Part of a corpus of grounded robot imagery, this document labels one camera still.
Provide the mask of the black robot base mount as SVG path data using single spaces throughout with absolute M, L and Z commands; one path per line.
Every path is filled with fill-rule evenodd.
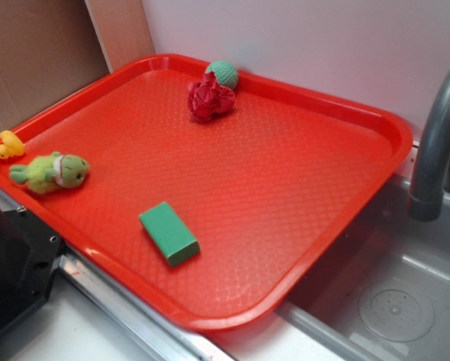
M 47 303 L 62 248 L 31 211 L 0 208 L 0 336 Z

